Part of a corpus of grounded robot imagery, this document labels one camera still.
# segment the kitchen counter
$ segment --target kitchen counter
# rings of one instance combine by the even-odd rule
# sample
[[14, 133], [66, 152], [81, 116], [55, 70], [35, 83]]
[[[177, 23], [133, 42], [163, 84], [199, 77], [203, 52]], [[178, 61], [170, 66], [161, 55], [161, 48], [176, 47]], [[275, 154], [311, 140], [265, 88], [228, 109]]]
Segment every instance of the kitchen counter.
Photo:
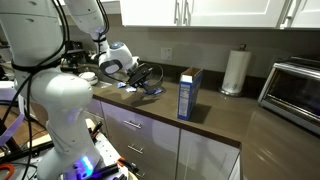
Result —
[[258, 106], [201, 89], [190, 121], [177, 119], [178, 84], [164, 82], [164, 93], [127, 93], [115, 85], [93, 87], [94, 98], [155, 120], [239, 147], [244, 180], [319, 179], [320, 139]]

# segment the toaster oven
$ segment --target toaster oven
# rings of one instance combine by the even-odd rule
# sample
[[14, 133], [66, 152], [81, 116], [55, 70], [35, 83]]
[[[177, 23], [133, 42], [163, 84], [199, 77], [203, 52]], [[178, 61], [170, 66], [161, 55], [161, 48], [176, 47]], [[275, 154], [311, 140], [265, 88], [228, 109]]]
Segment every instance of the toaster oven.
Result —
[[292, 57], [274, 63], [258, 101], [320, 135], [320, 61]]

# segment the drawer handle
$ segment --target drawer handle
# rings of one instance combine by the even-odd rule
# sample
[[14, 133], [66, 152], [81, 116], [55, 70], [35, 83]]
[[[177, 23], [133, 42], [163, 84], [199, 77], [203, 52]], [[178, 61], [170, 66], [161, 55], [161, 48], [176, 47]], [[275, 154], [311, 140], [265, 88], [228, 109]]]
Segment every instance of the drawer handle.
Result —
[[136, 173], [136, 175], [139, 176], [139, 177], [141, 177], [142, 179], [144, 179], [144, 175], [146, 175], [146, 173], [144, 172], [144, 173], [141, 174], [141, 175], [140, 175], [139, 173]]
[[134, 150], [134, 151], [137, 152], [137, 153], [143, 154], [143, 152], [142, 152], [143, 148], [141, 148], [140, 150], [138, 150], [138, 149], [134, 148], [134, 144], [132, 144], [131, 146], [128, 145], [128, 148]]
[[130, 126], [133, 126], [133, 127], [141, 129], [141, 124], [134, 124], [131, 121], [129, 121], [129, 122], [128, 121], [123, 121], [123, 122], [126, 123], [126, 124], [129, 124]]

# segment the wall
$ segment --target wall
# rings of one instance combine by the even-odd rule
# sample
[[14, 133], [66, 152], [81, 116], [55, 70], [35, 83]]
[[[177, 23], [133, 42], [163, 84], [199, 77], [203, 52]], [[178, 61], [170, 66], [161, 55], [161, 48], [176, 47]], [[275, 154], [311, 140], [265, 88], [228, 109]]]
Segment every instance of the wall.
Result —
[[[196, 66], [224, 72], [231, 49], [246, 43], [253, 57], [248, 74], [266, 77], [274, 56], [319, 53], [320, 31], [227, 30], [205, 28], [123, 27], [120, 15], [109, 15], [109, 42], [122, 41], [133, 55], [144, 61], [178, 66]], [[95, 50], [88, 34], [70, 27], [71, 39], [82, 41], [85, 49]], [[160, 59], [160, 48], [173, 48], [173, 60]]]

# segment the upper cabinet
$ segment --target upper cabinet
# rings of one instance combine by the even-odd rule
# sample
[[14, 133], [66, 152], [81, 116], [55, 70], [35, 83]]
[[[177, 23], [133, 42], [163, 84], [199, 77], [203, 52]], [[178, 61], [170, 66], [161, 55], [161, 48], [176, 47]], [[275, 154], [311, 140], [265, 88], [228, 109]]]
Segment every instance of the upper cabinet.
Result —
[[291, 0], [281, 28], [320, 28], [320, 1]]
[[182, 2], [180, 0], [121, 0], [120, 7], [122, 24], [125, 26], [177, 26]]
[[[66, 15], [70, 15], [64, 0], [59, 0]], [[120, 0], [100, 0], [107, 14], [120, 14]]]
[[121, 0], [125, 26], [275, 28], [285, 0]]
[[189, 26], [275, 28], [285, 0], [186, 0]]

